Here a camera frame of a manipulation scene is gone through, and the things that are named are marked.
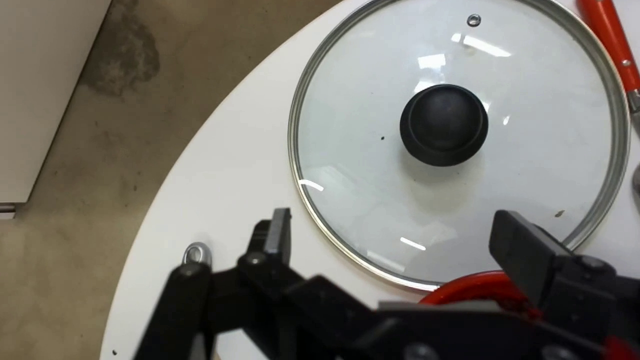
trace gray floor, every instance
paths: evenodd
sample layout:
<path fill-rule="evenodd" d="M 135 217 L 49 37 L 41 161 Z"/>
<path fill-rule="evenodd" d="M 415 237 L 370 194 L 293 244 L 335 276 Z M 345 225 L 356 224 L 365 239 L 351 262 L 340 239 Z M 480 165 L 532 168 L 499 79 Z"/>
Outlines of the gray floor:
<path fill-rule="evenodd" d="M 0 357 L 97 357 L 135 229 L 217 102 L 335 0 L 114 0 L 28 205 L 0 224 Z"/>

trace round table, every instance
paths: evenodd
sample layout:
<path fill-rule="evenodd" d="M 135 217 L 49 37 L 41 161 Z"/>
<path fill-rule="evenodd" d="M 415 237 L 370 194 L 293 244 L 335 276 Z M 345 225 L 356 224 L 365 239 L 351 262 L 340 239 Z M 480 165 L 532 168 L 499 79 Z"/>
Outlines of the round table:
<path fill-rule="evenodd" d="M 365 0 L 344 0 L 316 18 L 253 71 L 206 120 L 152 201 L 128 254 L 110 307 L 102 360 L 131 357 L 171 268 L 187 244 L 213 252 L 213 270 L 231 268 L 244 254 L 251 228 L 274 207 L 292 210 L 292 268 L 302 276 L 324 274 L 367 306 L 380 299 L 417 301 L 419 291 L 367 274 L 335 250 L 316 228 L 298 197 L 288 156 L 288 113 L 298 78 L 317 44 Z M 573 0 L 559 0 L 576 10 Z M 616 0 L 627 42 L 640 58 L 640 1 Z M 619 274 L 640 277 L 640 212 L 630 175 L 640 164 L 631 131 L 627 172 L 600 229 L 579 252 L 608 260 Z M 221 357 L 261 357 L 239 333 L 217 339 Z"/>

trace glass lid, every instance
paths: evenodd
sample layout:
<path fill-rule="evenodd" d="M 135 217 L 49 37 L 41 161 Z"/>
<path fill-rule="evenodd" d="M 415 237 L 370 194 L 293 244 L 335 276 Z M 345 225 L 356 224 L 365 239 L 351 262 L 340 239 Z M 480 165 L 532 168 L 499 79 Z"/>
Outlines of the glass lid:
<path fill-rule="evenodd" d="M 498 268 L 496 210 L 579 246 L 617 192 L 626 120 L 600 42 L 554 1 L 382 0 L 311 55 L 289 154 L 344 254 L 431 287 Z"/>

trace glass surface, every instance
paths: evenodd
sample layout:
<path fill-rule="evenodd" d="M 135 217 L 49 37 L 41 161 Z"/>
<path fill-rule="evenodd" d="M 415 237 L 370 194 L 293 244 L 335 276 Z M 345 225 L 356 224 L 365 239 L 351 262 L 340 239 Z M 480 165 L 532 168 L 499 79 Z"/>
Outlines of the glass surface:
<path fill-rule="evenodd" d="M 422 164 L 399 139 L 404 106 L 433 84 L 472 89 L 489 121 L 480 152 L 450 168 Z M 583 45 L 538 7 L 392 1 L 341 33 L 302 86 L 298 182 L 319 228 L 392 277 L 492 270 L 496 210 L 559 239 L 591 212 L 619 121 L 610 96 Z"/>

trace lid knob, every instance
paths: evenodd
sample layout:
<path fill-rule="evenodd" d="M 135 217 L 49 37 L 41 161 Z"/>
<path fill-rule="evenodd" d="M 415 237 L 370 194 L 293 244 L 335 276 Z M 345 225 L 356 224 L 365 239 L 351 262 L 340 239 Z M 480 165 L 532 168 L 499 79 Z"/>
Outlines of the lid knob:
<path fill-rule="evenodd" d="M 406 104 L 399 136 L 406 150 L 429 165 L 453 165 L 484 144 L 487 115 L 478 96 L 461 86 L 429 86 Z"/>

